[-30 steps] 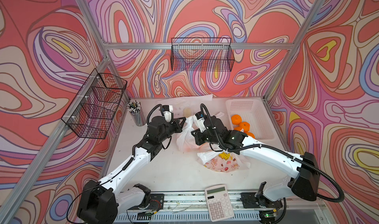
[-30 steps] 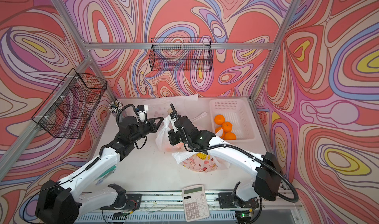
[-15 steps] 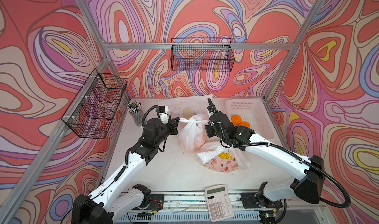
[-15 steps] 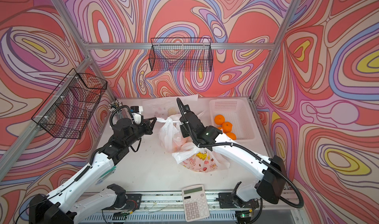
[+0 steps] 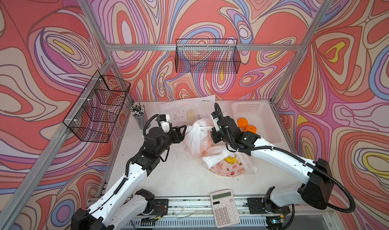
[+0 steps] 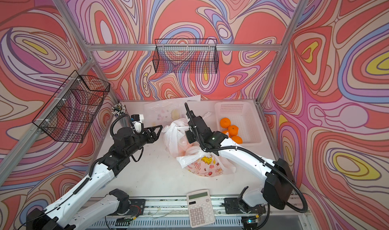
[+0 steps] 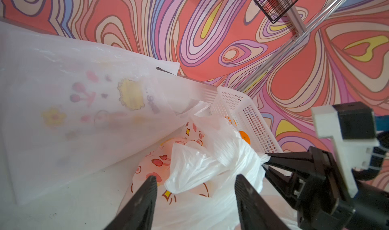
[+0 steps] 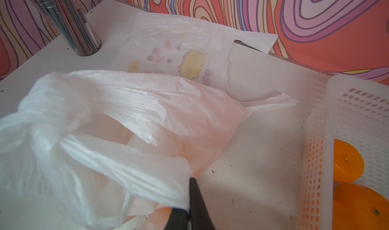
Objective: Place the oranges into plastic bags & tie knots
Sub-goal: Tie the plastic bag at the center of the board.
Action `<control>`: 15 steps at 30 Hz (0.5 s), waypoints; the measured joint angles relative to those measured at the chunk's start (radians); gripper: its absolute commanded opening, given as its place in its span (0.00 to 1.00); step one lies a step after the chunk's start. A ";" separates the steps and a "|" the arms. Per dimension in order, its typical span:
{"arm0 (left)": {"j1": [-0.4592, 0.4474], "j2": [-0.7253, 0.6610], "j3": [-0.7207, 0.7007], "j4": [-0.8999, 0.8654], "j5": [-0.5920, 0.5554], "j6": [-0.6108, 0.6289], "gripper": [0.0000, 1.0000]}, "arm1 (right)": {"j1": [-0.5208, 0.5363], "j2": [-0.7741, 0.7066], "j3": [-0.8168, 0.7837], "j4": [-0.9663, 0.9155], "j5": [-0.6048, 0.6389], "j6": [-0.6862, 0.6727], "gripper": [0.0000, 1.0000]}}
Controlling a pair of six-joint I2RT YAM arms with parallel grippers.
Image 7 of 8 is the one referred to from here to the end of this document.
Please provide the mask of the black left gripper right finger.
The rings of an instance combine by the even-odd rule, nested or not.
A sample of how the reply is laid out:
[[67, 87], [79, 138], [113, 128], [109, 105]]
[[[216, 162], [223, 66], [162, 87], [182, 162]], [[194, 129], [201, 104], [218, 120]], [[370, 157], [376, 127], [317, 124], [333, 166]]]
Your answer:
[[235, 195], [242, 230], [289, 229], [242, 174], [236, 177]]

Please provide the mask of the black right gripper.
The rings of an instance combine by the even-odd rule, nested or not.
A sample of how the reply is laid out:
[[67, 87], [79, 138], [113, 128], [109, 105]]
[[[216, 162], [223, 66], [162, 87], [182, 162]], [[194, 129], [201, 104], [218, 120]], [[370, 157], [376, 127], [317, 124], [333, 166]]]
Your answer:
[[387, 230], [389, 194], [356, 181], [351, 197], [331, 153], [318, 148], [307, 152], [268, 154], [266, 165], [291, 169], [287, 176], [265, 166], [265, 178], [288, 205], [298, 211], [303, 230]]

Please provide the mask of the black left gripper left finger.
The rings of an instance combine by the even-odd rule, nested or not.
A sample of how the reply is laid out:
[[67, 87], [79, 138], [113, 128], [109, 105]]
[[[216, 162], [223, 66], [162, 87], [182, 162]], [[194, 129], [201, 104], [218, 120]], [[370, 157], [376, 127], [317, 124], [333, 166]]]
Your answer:
[[148, 177], [105, 230], [151, 230], [157, 192], [156, 176]]

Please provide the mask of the printed bag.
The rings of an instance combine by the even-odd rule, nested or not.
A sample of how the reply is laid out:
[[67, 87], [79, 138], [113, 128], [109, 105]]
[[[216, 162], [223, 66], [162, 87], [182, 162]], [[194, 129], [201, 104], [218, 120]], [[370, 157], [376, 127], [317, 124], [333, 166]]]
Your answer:
[[297, 213], [265, 180], [269, 156], [256, 152], [232, 123], [193, 116], [179, 136], [166, 140], [139, 163], [120, 208], [150, 176], [157, 180], [154, 230], [238, 230], [235, 181], [243, 175], [292, 230]]

